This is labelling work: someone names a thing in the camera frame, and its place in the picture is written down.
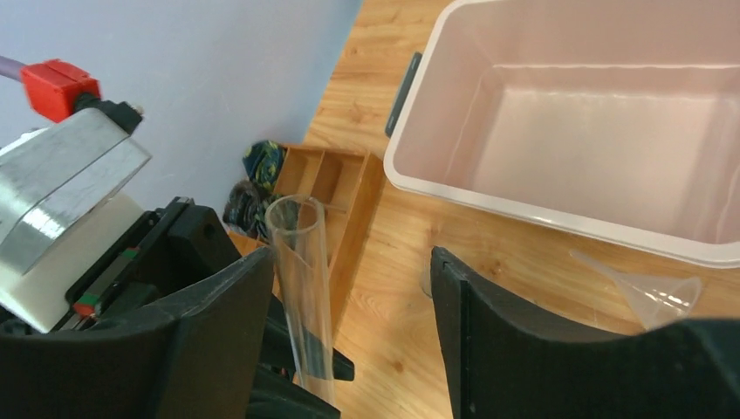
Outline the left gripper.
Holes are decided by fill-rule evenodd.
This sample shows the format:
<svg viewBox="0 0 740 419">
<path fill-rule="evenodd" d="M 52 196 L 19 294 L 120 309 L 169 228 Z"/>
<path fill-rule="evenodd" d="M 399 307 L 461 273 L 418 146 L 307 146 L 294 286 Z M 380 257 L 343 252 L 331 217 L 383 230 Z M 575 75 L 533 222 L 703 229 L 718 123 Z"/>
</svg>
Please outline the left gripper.
<svg viewBox="0 0 740 419">
<path fill-rule="evenodd" d="M 48 333 L 95 327 L 209 278 L 253 251 L 241 255 L 215 211 L 189 199 L 142 210 L 65 293 L 69 310 Z M 1 338 L 48 333 L 1 305 Z M 283 306 L 271 291 L 244 418 L 339 417 L 336 407 L 293 382 L 294 371 Z"/>
</svg>

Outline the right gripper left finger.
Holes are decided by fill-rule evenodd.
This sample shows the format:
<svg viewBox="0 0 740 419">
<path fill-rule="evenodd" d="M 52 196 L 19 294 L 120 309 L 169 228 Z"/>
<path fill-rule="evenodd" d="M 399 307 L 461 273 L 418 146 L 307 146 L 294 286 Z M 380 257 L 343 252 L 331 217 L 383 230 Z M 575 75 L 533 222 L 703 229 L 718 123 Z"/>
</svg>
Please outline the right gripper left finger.
<svg viewBox="0 0 740 419">
<path fill-rule="evenodd" d="M 244 418 L 273 258 L 217 274 L 84 331 L 1 338 L 4 418 Z"/>
</svg>

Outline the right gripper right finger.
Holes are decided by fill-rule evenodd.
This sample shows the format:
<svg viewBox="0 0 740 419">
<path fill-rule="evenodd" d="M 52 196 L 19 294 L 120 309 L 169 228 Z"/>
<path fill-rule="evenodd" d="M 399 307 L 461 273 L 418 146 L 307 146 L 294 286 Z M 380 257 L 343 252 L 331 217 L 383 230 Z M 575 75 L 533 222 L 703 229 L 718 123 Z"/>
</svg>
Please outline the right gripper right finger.
<svg viewBox="0 0 740 419">
<path fill-rule="evenodd" d="M 736 418 L 739 323 L 684 319 L 637 335 L 549 312 L 449 250 L 430 287 L 456 418 Z"/>
</svg>

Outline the clear glass test tube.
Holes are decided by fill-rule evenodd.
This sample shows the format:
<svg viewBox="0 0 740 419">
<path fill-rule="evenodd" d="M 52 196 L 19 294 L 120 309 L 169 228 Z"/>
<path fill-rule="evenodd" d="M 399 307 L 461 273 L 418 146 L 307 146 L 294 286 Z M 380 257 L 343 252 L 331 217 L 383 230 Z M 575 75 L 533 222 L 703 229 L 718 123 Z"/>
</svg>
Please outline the clear glass test tube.
<svg viewBox="0 0 740 419">
<path fill-rule="evenodd" d="M 265 213 L 299 385 L 335 403 L 325 207 L 306 195 L 282 196 Z"/>
</svg>

